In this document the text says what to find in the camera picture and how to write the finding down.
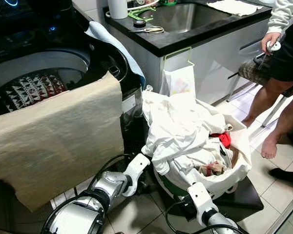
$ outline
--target beige cloth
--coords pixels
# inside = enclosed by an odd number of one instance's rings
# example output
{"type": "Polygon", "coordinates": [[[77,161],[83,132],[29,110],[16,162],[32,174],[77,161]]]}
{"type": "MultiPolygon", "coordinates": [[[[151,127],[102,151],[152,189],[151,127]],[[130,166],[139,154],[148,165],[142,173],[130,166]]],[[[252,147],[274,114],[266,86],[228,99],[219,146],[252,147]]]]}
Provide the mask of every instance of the beige cloth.
{"type": "Polygon", "coordinates": [[[0,116],[0,179],[35,210],[124,151],[116,78],[0,116]]]}

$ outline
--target stainless steel sink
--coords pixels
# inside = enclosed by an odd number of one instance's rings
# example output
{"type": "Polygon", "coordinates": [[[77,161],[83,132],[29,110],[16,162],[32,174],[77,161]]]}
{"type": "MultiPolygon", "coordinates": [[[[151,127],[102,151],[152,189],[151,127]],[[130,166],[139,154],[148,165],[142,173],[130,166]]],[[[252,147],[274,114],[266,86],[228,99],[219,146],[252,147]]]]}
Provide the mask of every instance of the stainless steel sink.
{"type": "Polygon", "coordinates": [[[227,18],[231,14],[204,5],[187,3],[161,6],[156,8],[156,12],[146,11],[139,15],[141,18],[150,16],[154,16],[149,21],[152,25],[162,26],[166,32],[184,33],[227,18]]]}

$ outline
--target green clip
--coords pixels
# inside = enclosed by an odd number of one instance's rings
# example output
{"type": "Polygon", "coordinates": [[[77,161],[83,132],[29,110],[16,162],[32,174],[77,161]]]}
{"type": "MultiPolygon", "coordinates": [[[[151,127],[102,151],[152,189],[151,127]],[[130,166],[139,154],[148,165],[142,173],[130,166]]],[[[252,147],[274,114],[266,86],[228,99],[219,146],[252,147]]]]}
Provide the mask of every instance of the green clip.
{"type": "Polygon", "coordinates": [[[153,17],[149,17],[147,19],[143,19],[143,18],[139,17],[139,15],[142,14],[143,12],[145,12],[145,11],[156,11],[156,8],[155,7],[146,7],[146,8],[142,8],[142,9],[139,9],[139,10],[130,11],[128,13],[128,16],[132,17],[135,20],[144,20],[145,22],[153,20],[153,17]]]}

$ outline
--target white cabinet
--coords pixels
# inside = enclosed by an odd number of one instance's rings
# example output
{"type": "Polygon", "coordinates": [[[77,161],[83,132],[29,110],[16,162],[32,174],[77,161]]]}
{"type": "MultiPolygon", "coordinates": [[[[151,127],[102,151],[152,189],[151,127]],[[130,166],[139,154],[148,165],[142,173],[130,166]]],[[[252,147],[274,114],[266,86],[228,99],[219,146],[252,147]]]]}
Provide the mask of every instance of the white cabinet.
{"type": "MultiPolygon", "coordinates": [[[[243,27],[222,37],[201,45],[192,45],[191,61],[195,64],[195,86],[197,98],[207,103],[226,96],[234,79],[228,79],[238,71],[240,64],[255,57],[259,50],[259,41],[267,31],[267,20],[263,20],[243,27]]],[[[146,83],[159,92],[164,58],[159,58],[138,45],[133,40],[112,29],[112,34],[118,38],[129,50],[141,66],[146,76],[146,83]]],[[[177,55],[180,59],[187,59],[188,52],[177,55]]],[[[176,58],[168,58],[165,67],[173,70],[176,58]]],[[[238,87],[246,80],[241,79],[238,87]]]]}

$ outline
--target red cloth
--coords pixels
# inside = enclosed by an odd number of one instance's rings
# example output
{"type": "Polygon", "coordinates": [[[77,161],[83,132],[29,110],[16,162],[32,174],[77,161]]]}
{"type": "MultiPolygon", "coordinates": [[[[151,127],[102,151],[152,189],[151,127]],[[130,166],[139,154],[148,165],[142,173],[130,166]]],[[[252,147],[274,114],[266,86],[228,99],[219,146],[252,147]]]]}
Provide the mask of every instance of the red cloth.
{"type": "Polygon", "coordinates": [[[221,141],[221,143],[223,143],[223,145],[226,147],[226,149],[230,148],[231,145],[231,138],[230,135],[227,132],[224,132],[222,134],[211,134],[212,137],[218,137],[221,141]]]}

